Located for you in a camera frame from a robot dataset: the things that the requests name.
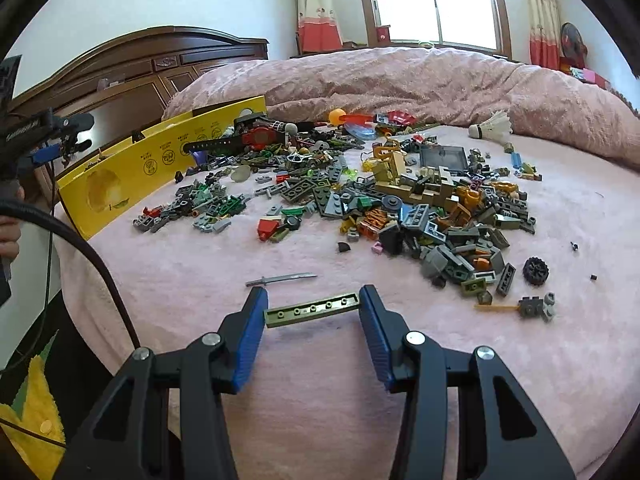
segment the wooden headboard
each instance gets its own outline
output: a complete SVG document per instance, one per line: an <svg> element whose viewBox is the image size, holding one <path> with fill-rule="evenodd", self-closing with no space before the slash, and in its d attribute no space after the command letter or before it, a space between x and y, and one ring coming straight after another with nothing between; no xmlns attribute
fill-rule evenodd
<svg viewBox="0 0 640 480"><path fill-rule="evenodd" d="M92 146L78 154L77 165L98 148L158 123L171 97L205 72L250 59L267 59L267 40L236 38L207 28L147 28L85 52L16 97L9 111L24 116L44 108L53 108L59 116L91 112L95 126L79 140L91 139ZM57 175L72 167L54 165ZM44 195L50 196L46 172L38 171L34 177ZM28 189L34 183L25 180L28 194L38 192Z"/></svg>

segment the yellow box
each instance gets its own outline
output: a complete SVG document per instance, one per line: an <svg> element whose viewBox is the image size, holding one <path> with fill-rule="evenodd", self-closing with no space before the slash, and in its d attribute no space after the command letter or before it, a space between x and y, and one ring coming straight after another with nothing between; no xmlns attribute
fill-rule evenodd
<svg viewBox="0 0 640 480"><path fill-rule="evenodd" d="M126 139L88 170L97 155L58 180L60 200L82 238L88 240L113 219L164 186L176 171L194 166L187 142L216 139L243 110L266 112L264 97L198 108L143 131L145 139Z"/></svg>

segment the white wall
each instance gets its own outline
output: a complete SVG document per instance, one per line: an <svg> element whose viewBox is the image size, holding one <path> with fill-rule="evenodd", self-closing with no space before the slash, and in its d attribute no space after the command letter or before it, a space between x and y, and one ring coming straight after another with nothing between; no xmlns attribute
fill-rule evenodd
<svg viewBox="0 0 640 480"><path fill-rule="evenodd" d="M557 0L560 23L573 23L589 49L587 68L607 79L635 108L640 108L640 82L609 33L581 0Z"/></svg>
<svg viewBox="0 0 640 480"><path fill-rule="evenodd" d="M11 265L12 296L0 306L0 368L4 368L44 306L49 234L32 224L23 224L19 243L20 254ZM49 299L59 290L60 263L53 248Z"/></svg>
<svg viewBox="0 0 640 480"><path fill-rule="evenodd" d="M22 54L16 94L94 46L159 25L186 25L266 38L271 59L297 53L296 0L49 0L10 55Z"/></svg>

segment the yellow towel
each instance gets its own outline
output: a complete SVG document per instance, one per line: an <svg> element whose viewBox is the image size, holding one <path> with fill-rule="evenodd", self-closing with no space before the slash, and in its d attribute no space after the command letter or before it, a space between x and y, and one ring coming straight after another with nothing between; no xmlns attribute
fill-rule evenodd
<svg viewBox="0 0 640 480"><path fill-rule="evenodd" d="M29 363L27 396L22 409L22 420L6 404L0 404L0 417L51 440L65 442L58 407L44 377L44 361L40 356L34 357ZM34 474L40 480L51 480L65 450L7 426L3 426L2 429Z"/></svg>

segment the metal screw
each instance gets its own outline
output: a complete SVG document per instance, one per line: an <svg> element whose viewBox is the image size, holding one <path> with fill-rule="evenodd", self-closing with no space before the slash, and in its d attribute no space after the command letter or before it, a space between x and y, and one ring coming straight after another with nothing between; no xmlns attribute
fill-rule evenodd
<svg viewBox="0 0 640 480"><path fill-rule="evenodd" d="M132 356L136 361L144 361L147 357L149 357L149 354L149 348L141 346L140 348L136 348L133 351Z"/></svg>
<svg viewBox="0 0 640 480"><path fill-rule="evenodd" d="M476 350L476 353L478 354L479 358L484 359L485 361L489 361L495 356L494 350L492 348L489 348L488 346L481 346L480 348L478 348L478 350Z"/></svg>
<svg viewBox="0 0 640 480"><path fill-rule="evenodd" d="M425 341L427 341L427 338L422 332L409 332L406 336L404 336L404 338L412 345L421 345Z"/></svg>
<svg viewBox="0 0 640 480"><path fill-rule="evenodd" d="M219 334L216 334L215 332L209 332L208 334L205 334L204 336L202 336L202 344L205 344L207 346L215 346L217 344L220 343L220 341L222 341L222 338L220 337Z"/></svg>

